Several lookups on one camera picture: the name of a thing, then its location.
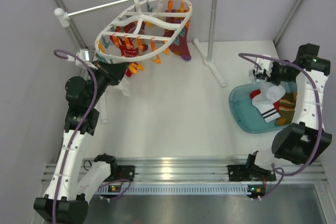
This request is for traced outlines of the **white oval clip hanger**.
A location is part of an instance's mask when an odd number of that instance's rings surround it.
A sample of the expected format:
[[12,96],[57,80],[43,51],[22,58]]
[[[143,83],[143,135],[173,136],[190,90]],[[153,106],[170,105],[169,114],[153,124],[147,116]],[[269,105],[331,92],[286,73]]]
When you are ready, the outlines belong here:
[[[182,28],[191,19],[192,3],[189,0],[133,0],[132,6],[118,15],[95,41],[95,56],[104,62],[138,62],[151,59],[160,63],[160,54],[172,53],[169,46],[179,35]],[[168,23],[166,17],[182,17],[180,24]],[[138,22],[132,33],[116,32],[116,27],[123,27],[129,23]],[[172,37],[164,37],[165,29],[173,30]],[[118,48],[118,38],[134,38],[133,44],[139,50],[141,41],[148,45],[148,50],[139,53],[134,58],[121,56]]]

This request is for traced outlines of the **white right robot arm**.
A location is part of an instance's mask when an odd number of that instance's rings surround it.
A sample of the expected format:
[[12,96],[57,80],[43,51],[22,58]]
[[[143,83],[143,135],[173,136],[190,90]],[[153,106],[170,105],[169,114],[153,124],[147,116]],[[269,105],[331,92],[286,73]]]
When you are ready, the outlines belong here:
[[267,92],[280,90],[283,82],[295,82],[296,104],[291,122],[278,132],[269,151],[248,155],[245,174],[258,180],[267,172],[294,176],[313,163],[331,144],[332,135],[323,126],[322,107],[324,86],[330,74],[331,62],[318,57],[320,47],[301,45],[293,62],[270,56],[239,53],[254,64],[254,79],[264,81],[260,98]]

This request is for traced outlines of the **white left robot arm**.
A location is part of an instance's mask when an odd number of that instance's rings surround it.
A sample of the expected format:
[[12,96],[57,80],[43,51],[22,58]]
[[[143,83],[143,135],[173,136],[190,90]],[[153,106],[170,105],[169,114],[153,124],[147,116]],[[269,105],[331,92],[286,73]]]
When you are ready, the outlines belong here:
[[75,76],[65,84],[69,108],[60,155],[48,188],[34,202],[34,210],[51,223],[84,223],[99,186],[123,180],[116,158],[107,154],[98,155],[84,177],[79,177],[99,119],[95,106],[108,86],[120,84],[128,68],[126,62],[95,61],[93,65],[88,80]]

